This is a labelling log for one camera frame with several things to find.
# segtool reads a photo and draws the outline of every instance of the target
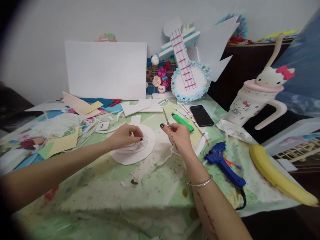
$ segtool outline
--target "person's left hand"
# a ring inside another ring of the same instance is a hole
[[[124,124],[119,127],[114,134],[108,137],[105,141],[110,147],[110,150],[116,150],[126,145],[142,141],[143,133],[139,127],[134,125]]]

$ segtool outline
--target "pink bow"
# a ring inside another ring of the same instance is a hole
[[[251,103],[248,103],[247,101],[243,102],[244,105],[246,105],[246,107],[250,107]]]
[[[282,66],[279,67],[276,70],[276,73],[281,73],[284,77],[283,80],[289,80],[290,78],[294,77],[294,73],[289,72],[288,67],[287,66]]]

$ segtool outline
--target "brown stain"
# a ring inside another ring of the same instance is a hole
[[[182,190],[182,195],[186,198],[188,196],[188,191],[184,188]]]
[[[199,214],[198,214],[198,211],[197,211],[196,208],[191,208],[190,209],[190,218],[193,221],[199,219]]]

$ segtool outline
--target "green highlighter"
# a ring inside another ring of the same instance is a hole
[[[172,117],[180,124],[186,125],[190,132],[194,130],[194,128],[189,125],[185,120],[183,120],[178,114],[171,113]]]

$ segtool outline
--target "bangle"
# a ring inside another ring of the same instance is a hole
[[[192,185],[191,182],[187,182],[187,185],[190,185],[191,187],[202,187],[204,185],[207,185],[209,182],[211,182],[213,180],[213,176],[210,174],[210,178],[208,181],[204,182],[204,183],[201,183],[201,184],[198,184],[198,185]]]

